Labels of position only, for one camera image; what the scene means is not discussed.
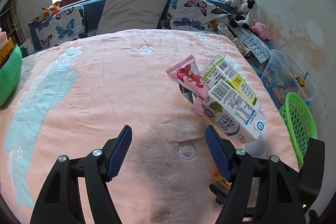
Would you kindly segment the white blue milk carton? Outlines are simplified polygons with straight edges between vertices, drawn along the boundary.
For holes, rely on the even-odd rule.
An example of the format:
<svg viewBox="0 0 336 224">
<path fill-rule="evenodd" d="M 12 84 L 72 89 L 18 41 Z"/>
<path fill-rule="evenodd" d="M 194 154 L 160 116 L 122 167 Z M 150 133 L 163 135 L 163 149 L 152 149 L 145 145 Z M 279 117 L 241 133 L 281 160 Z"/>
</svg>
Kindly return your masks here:
<svg viewBox="0 0 336 224">
<path fill-rule="evenodd" d="M 256 141 L 266 133 L 266 117 L 224 80 L 202 102 L 205 115 L 236 144 Z"/>
</svg>

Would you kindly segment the yellow green milk carton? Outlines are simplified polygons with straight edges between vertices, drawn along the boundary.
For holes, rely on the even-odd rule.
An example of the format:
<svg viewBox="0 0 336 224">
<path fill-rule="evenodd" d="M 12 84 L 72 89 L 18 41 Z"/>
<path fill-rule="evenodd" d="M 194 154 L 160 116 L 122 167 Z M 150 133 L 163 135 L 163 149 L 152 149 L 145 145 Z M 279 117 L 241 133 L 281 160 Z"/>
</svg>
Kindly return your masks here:
<svg viewBox="0 0 336 224">
<path fill-rule="evenodd" d="M 244 76 L 244 72 L 228 53 L 225 57 L 214 56 L 201 70 L 202 81 L 209 89 L 219 80 L 225 80 L 255 109 L 261 110 L 262 102 Z"/>
</svg>

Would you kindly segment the pink snack wrapper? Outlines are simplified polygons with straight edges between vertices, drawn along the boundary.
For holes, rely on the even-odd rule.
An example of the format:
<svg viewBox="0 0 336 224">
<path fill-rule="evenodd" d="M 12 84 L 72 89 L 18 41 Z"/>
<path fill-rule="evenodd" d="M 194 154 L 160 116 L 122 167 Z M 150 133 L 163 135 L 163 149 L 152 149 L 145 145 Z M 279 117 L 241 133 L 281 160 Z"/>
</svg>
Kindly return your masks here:
<svg viewBox="0 0 336 224">
<path fill-rule="evenodd" d="M 210 89 L 203 82 L 193 55 L 166 69 L 165 72 L 179 83 L 180 91 L 187 95 L 193 105 L 191 110 L 202 115 L 204 113 L 202 103 Z"/>
</svg>

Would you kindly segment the green plastic basket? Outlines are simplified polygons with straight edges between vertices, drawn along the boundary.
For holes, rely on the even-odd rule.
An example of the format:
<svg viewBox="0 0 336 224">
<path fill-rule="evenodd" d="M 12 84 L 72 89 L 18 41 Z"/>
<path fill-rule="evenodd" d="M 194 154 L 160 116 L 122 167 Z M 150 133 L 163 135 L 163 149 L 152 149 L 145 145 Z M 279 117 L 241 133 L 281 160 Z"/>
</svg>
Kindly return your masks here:
<svg viewBox="0 0 336 224">
<path fill-rule="evenodd" d="M 289 92 L 279 113 L 283 119 L 295 151 L 298 166 L 303 166 L 309 138 L 318 139 L 317 129 L 311 112 L 303 99 Z"/>
</svg>

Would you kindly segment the pink quilted blanket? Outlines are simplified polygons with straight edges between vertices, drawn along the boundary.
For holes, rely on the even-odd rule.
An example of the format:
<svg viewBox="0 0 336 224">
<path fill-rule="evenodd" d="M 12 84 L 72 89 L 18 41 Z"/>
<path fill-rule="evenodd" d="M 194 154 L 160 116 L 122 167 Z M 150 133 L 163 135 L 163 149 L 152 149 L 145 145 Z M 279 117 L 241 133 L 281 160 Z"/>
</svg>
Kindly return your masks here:
<svg viewBox="0 0 336 224">
<path fill-rule="evenodd" d="M 247 145 L 297 168 L 286 126 L 255 71 L 220 35 L 127 30 L 64 43 L 23 60 L 1 108 L 1 194 L 21 223 L 60 155 L 84 157 L 125 125 L 133 139 L 108 184 L 123 223 L 214 223 L 220 207 L 209 184 L 214 162 L 205 142 L 211 123 L 194 114 L 166 70 L 188 56 L 204 67 L 229 55 L 262 102 L 266 134 Z"/>
</svg>

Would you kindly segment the yellow toy truck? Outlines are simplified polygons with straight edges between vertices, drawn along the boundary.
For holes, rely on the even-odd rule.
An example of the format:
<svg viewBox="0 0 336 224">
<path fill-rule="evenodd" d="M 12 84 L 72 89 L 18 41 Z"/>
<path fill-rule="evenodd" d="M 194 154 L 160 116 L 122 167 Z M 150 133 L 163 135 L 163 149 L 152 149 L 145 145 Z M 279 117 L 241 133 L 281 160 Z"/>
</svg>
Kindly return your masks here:
<svg viewBox="0 0 336 224">
<path fill-rule="evenodd" d="M 297 81 L 297 83 L 299 84 L 299 86 L 302 89 L 302 91 L 304 93 L 306 93 L 306 80 L 305 80 L 305 77 L 307 76 L 307 74 L 305 75 L 304 78 L 299 77 L 299 75 L 297 73 L 292 73 L 292 76 Z"/>
</svg>

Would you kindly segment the clear plastic toy bin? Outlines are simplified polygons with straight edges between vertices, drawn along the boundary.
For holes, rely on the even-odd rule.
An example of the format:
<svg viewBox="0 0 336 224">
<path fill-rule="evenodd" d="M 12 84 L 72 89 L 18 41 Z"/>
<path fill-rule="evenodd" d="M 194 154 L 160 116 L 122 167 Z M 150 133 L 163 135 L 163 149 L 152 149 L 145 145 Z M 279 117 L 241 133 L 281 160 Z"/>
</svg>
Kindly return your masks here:
<svg viewBox="0 0 336 224">
<path fill-rule="evenodd" d="M 302 78 L 307 74 L 306 93 L 302 91 L 292 73 L 297 73 Z M 315 88 L 308 79 L 308 73 L 301 69 L 291 55 L 283 51 L 271 50 L 271 57 L 261 75 L 261 81 L 278 109 L 285 103 L 289 92 L 300 96 L 307 106 L 311 105 L 315 98 Z"/>
</svg>

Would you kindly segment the patterned grey cloth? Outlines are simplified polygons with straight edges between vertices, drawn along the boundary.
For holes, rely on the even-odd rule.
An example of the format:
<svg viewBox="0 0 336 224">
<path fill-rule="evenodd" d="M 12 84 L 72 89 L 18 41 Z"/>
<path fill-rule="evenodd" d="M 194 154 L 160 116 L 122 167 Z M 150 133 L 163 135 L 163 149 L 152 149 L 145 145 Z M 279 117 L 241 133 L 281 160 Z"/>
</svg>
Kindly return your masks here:
<svg viewBox="0 0 336 224">
<path fill-rule="evenodd" d="M 252 52 L 260 64 L 270 59 L 270 49 L 253 32 L 240 26 L 231 27 L 231 31 Z"/>
</svg>

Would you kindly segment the left butterfly pillow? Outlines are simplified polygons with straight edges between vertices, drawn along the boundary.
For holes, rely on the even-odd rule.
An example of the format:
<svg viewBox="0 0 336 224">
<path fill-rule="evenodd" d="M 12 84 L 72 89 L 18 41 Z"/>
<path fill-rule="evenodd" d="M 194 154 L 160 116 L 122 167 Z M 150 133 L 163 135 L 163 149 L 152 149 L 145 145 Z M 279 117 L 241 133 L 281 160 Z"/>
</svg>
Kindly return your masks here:
<svg viewBox="0 0 336 224">
<path fill-rule="evenodd" d="M 61 9 L 58 14 L 44 22 L 30 25 L 30 34 L 36 51 L 82 39 L 85 33 L 85 14 L 82 5 Z"/>
</svg>

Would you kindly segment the butterfly pillow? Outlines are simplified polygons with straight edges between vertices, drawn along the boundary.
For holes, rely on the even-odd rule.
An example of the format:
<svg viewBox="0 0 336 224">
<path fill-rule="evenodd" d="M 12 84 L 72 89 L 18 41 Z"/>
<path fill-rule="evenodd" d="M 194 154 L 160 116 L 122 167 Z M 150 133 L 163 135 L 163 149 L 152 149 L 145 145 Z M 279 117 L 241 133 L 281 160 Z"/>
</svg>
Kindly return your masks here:
<svg viewBox="0 0 336 224">
<path fill-rule="evenodd" d="M 44 22 L 30 25 L 30 34 L 36 51 L 82 39 L 85 33 L 85 14 L 82 5 L 61 9 L 58 14 Z"/>
<path fill-rule="evenodd" d="M 228 26 L 232 14 L 206 0 L 169 0 L 159 29 L 218 33 L 218 25 Z"/>
</svg>

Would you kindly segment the green round cushion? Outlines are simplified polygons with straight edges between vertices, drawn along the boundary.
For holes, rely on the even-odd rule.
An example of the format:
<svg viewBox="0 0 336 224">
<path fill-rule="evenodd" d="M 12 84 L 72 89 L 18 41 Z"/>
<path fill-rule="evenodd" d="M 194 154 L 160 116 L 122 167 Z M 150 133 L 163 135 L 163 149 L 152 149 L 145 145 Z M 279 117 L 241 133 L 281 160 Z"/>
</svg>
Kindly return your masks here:
<svg viewBox="0 0 336 224">
<path fill-rule="evenodd" d="M 6 63 L 1 67 L 1 92 L 0 106 L 13 94 L 21 76 L 22 53 L 18 46 L 15 46 Z"/>
</svg>

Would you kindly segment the black white cow plush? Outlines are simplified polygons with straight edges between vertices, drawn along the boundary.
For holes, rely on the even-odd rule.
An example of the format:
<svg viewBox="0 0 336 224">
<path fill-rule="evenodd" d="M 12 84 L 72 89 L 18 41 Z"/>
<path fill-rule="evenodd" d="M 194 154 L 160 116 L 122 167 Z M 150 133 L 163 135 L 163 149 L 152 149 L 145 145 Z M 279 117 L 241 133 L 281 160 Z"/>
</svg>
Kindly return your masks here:
<svg viewBox="0 0 336 224">
<path fill-rule="evenodd" d="M 240 12 L 230 20 L 230 26 L 236 28 L 238 26 L 251 30 L 255 22 L 257 22 L 258 5 L 256 0 L 247 0 L 240 6 Z"/>
</svg>

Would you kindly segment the grey pillow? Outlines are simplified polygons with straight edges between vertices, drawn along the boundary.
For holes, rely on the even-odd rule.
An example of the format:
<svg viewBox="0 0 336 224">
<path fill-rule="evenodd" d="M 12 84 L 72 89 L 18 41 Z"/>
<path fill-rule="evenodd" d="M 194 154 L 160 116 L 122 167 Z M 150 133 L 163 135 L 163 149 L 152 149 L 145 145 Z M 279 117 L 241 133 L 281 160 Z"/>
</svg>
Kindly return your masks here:
<svg viewBox="0 0 336 224">
<path fill-rule="evenodd" d="M 168 0 L 106 0 L 96 34 L 156 29 Z"/>
</svg>

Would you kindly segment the right butterfly pillow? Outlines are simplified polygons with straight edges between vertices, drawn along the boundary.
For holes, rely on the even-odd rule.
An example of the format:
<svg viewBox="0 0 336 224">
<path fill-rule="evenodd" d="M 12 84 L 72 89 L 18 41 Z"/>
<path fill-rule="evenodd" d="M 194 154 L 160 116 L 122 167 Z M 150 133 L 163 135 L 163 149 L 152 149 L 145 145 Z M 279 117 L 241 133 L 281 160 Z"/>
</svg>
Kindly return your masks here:
<svg viewBox="0 0 336 224">
<path fill-rule="evenodd" d="M 206 0 L 169 0 L 159 29 L 218 33 L 218 25 L 228 26 L 232 14 Z"/>
</svg>

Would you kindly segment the orange fox toy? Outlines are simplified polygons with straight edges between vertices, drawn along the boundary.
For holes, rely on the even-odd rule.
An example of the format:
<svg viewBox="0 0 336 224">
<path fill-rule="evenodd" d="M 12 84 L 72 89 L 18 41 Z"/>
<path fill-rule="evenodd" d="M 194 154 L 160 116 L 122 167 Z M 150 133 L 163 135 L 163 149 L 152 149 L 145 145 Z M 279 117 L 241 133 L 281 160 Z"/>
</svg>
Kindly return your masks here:
<svg viewBox="0 0 336 224">
<path fill-rule="evenodd" d="M 44 7 L 44 8 L 42 8 L 42 10 L 43 10 L 43 19 L 47 19 L 50 16 L 56 15 L 60 11 L 59 5 L 60 5 L 60 2 L 57 1 L 57 2 L 53 3 L 50 7 Z"/>
</svg>

